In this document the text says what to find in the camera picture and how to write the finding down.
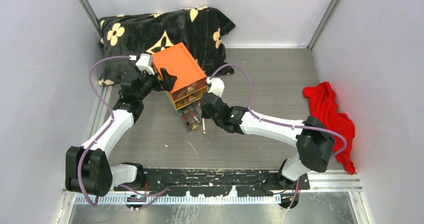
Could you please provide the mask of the orange drawer organizer box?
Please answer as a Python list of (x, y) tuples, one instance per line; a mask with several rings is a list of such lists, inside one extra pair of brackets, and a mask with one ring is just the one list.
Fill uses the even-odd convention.
[(167, 93), (175, 110), (198, 101), (207, 92), (207, 76), (182, 42), (153, 54), (153, 66), (156, 71), (164, 68), (176, 76)]

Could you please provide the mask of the white makeup pencil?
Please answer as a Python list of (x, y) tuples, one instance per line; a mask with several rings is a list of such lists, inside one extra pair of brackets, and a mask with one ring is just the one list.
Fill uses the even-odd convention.
[(203, 134), (206, 134), (205, 118), (202, 118), (202, 131), (203, 131)]

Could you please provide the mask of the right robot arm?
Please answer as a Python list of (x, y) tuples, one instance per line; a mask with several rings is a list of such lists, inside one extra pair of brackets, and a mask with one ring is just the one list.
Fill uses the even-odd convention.
[(283, 161), (276, 175), (279, 186), (291, 189), (309, 171), (324, 173), (333, 155), (335, 138), (313, 116), (306, 120), (288, 120), (260, 115), (242, 106), (228, 106), (214, 93), (200, 99), (201, 116), (211, 119), (228, 133), (257, 135), (283, 142), (297, 153)]

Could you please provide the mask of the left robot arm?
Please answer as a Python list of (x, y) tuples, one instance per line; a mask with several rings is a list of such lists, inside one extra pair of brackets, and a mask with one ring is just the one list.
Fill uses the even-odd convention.
[(71, 146), (65, 156), (67, 191), (104, 197), (110, 189), (127, 185), (141, 190), (147, 181), (143, 166), (123, 162), (110, 166), (108, 157), (123, 134), (139, 119), (143, 100), (152, 91), (171, 91), (177, 76), (165, 68), (150, 74), (146, 70), (128, 72), (120, 83), (119, 99), (108, 120), (81, 146)]

